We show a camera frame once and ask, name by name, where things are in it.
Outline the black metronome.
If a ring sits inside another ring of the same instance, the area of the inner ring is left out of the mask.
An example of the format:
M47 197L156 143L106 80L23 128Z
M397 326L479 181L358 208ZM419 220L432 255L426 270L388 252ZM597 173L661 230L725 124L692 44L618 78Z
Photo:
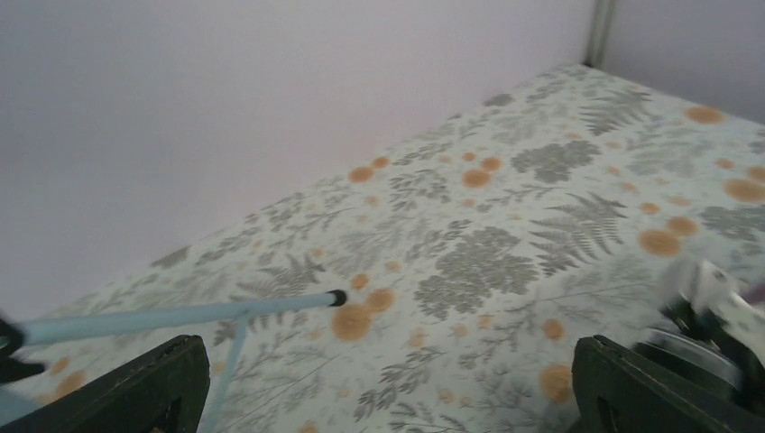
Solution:
M764 367L743 343L728 335L711 312L696 313L674 299L659 309L668 325L647 327L631 349L716 397L764 415Z

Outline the light blue music stand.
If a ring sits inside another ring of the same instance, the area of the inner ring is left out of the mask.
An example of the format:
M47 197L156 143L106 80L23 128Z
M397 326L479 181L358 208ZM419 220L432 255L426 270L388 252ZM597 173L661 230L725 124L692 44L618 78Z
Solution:
M183 327L207 322L233 320L235 340L226 359L224 378L218 385L204 432L215 430L237 357L244 346L249 320L256 316L315 307L340 307L347 302L344 290L265 300L246 300L171 309L107 313L101 315L46 318L13 325L22 335L22 346L51 345L103 336L136 334L160 328Z

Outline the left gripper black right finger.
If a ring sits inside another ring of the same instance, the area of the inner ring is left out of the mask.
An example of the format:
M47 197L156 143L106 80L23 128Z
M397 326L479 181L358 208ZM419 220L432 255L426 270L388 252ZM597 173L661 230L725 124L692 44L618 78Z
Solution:
M764 414L715 393L606 338L576 343L571 432L762 432Z

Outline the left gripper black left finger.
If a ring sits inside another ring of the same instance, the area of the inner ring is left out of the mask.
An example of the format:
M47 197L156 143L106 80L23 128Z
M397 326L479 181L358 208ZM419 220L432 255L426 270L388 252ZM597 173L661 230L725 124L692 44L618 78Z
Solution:
M182 335L55 400L1 404L3 432L195 432L210 387L200 336Z

